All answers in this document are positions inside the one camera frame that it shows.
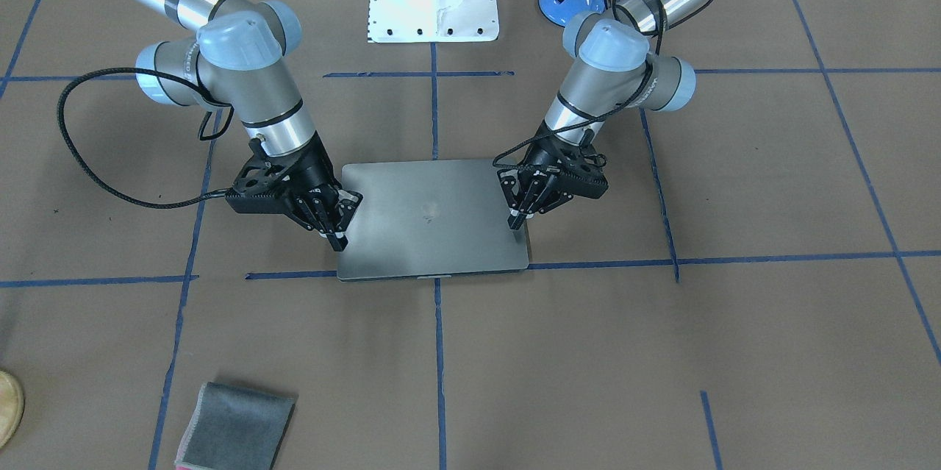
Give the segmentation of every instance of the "gray cloth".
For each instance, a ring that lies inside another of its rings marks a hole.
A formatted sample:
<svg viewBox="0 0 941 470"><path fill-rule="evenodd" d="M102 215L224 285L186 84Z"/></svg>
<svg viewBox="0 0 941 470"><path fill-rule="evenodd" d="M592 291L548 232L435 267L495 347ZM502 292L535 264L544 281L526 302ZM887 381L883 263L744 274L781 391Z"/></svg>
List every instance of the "gray cloth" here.
<svg viewBox="0 0 941 470"><path fill-rule="evenodd" d="M209 382L179 444L176 464L192 470L271 470L295 401Z"/></svg>

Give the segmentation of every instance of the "silver laptop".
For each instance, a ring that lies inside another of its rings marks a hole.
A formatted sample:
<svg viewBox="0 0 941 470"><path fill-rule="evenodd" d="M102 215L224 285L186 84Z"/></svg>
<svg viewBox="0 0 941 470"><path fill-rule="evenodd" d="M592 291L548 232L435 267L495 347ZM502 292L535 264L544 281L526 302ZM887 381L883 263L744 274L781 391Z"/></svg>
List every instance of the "silver laptop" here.
<svg viewBox="0 0 941 470"><path fill-rule="evenodd" d="M343 166L363 195L338 255L340 280L432 278L517 271L529 265L525 226L509 209L488 159Z"/></svg>

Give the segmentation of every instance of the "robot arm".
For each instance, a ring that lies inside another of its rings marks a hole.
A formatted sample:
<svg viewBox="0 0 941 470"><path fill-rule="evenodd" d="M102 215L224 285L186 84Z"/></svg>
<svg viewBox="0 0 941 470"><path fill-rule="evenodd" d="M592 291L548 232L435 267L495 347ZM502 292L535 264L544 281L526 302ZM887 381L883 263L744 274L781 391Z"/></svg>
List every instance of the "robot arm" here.
<svg viewBox="0 0 941 470"><path fill-rule="evenodd" d="M668 30L707 1L621 0L603 14L588 11L569 21L562 45L575 63L520 165L495 160L511 229L574 196L597 199L607 191L604 156L591 143L608 115L626 107L674 111L692 98L692 66L649 52L645 36Z"/></svg>
<svg viewBox="0 0 941 470"><path fill-rule="evenodd" d="M139 70L156 70L202 88L138 74L138 84L161 104L232 106L249 136L252 158L226 194L239 213L282 214L317 231L341 252L344 231L362 195L334 176L310 112L283 55L300 43L300 23L279 1L138 0L194 38L145 48Z"/></svg>

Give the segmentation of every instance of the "beige disc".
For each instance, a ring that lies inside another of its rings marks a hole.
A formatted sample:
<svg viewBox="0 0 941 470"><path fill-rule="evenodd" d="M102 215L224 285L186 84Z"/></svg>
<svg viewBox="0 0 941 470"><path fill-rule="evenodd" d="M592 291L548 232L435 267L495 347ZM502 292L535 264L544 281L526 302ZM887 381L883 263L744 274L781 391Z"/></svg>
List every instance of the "beige disc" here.
<svg viewBox="0 0 941 470"><path fill-rule="evenodd" d="M0 449L13 437L23 417L23 388L8 373L0 371Z"/></svg>

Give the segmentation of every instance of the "light blue joint cap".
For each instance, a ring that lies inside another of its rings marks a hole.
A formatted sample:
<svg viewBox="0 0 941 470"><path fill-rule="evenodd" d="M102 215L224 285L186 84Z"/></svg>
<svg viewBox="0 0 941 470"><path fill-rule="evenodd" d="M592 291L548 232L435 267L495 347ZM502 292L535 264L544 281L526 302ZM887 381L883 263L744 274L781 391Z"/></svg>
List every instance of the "light blue joint cap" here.
<svg viewBox="0 0 941 470"><path fill-rule="evenodd" d="M562 30L562 48L565 49L565 52L568 52L569 57L574 58L578 54L575 44L578 43L579 32L582 30L585 20L590 18L592 14L598 14L598 12L584 10L575 14L565 25L565 30Z"/></svg>
<svg viewBox="0 0 941 470"><path fill-rule="evenodd" d="M137 62L135 62L134 67L142 68L142 70L155 70L155 68L157 68L157 48L164 43L167 42L161 41L154 45L147 45L147 47L137 55ZM152 101L160 102L160 104L179 106L179 104L176 104L176 102L169 97L164 87L160 85L160 78L152 74L137 74L137 85L139 85L140 90Z"/></svg>
<svg viewBox="0 0 941 470"><path fill-rule="evenodd" d="M633 71L644 64L650 42L614 20L599 21L579 47L579 58L602 71Z"/></svg>
<svg viewBox="0 0 941 470"><path fill-rule="evenodd" d="M230 71L255 71L282 58L282 46L258 12L242 10L199 27L199 54L215 67Z"/></svg>
<svg viewBox="0 0 941 470"><path fill-rule="evenodd" d="M673 57L673 59L679 62L679 85L676 86L673 98L656 111L677 111L691 101L696 92L696 71L693 70L693 66L682 58Z"/></svg>
<svg viewBox="0 0 941 470"><path fill-rule="evenodd" d="M278 20L282 22L282 28L285 31L285 56L291 54L291 51L297 49L303 38L304 31L300 28L300 20L295 12L291 10L291 7L288 7L282 1L271 0L262 1L262 3L271 7L275 11L275 15L278 16Z"/></svg>

